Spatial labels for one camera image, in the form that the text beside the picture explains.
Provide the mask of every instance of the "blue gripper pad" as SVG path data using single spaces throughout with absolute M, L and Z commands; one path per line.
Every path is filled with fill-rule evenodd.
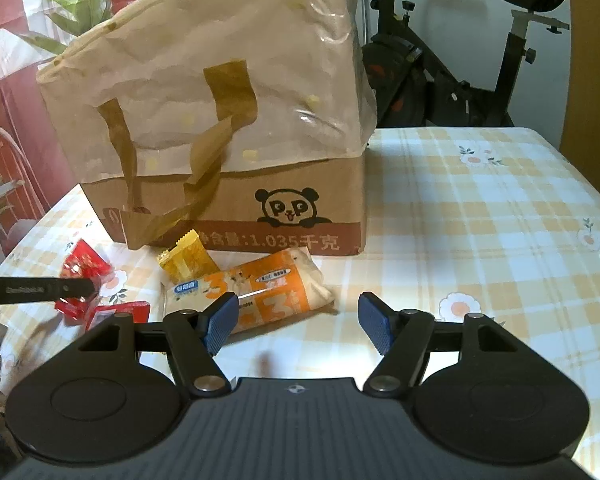
M 240 305 L 235 294 L 223 294 L 200 313 L 208 316 L 206 335 L 202 338 L 206 350 L 216 355 L 238 323 Z
M 393 326 L 398 313 L 371 292 L 363 292 L 358 298 L 358 322 L 378 350 L 385 355 L 394 344 Z

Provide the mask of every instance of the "orange snack package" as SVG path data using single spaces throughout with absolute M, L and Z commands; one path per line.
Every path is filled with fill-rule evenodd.
M 234 292 L 240 298 L 234 333 L 241 332 L 330 304 L 333 294 L 322 282 L 307 248 L 289 248 L 170 288 L 165 315 L 186 308 L 202 311 L 221 294 Z
M 173 283 L 187 282 L 220 270 L 193 229 L 178 240 L 173 249 L 159 254 L 158 263 Z

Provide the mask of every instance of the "cardboard box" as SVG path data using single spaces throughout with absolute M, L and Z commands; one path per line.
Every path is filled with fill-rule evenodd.
M 112 206 L 124 203 L 124 180 L 82 188 L 111 238 L 124 243 L 120 210 Z M 143 194 L 156 202 L 163 196 Z M 222 173 L 203 212 L 178 222 L 151 245 L 171 247 L 195 229 L 210 250 L 273 253 L 306 246 L 312 254 L 358 254 L 365 246 L 364 196 L 364 155 Z

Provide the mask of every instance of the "red candy wrapper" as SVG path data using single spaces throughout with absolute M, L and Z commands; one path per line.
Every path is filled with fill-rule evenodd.
M 113 267 L 103 260 L 84 240 L 78 240 L 74 250 L 65 258 L 60 278 L 91 278 L 96 292 L 90 298 L 57 300 L 56 310 L 77 320 L 84 318 L 90 308 L 100 303 L 100 286 L 113 275 Z
M 107 317 L 116 312 L 129 312 L 134 317 L 134 323 L 146 323 L 149 321 L 151 306 L 146 301 L 131 301 L 116 305 L 101 305 L 90 310 L 87 314 L 86 329 L 90 329 L 102 323 Z

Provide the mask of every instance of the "table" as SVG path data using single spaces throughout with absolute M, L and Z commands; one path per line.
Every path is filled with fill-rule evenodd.
M 352 376 L 362 385 L 379 361 L 356 316 L 365 290 L 446 321 L 482 312 L 583 388 L 591 418 L 574 458 L 600 478 L 600 195 L 531 130 L 418 128 L 372 137 L 366 198 L 365 251 L 314 257 L 333 308 L 234 336 L 216 357 L 227 377 Z M 104 303 L 147 300 L 150 320 L 161 318 L 158 250 L 112 243 L 79 187 L 27 234 L 0 276 L 55 276 L 79 238 L 117 269 Z M 258 255 L 212 257 L 224 269 Z M 5 392 L 80 333 L 49 304 L 6 306 L 0 321 L 9 327 Z M 168 371 L 162 356 L 142 362 Z

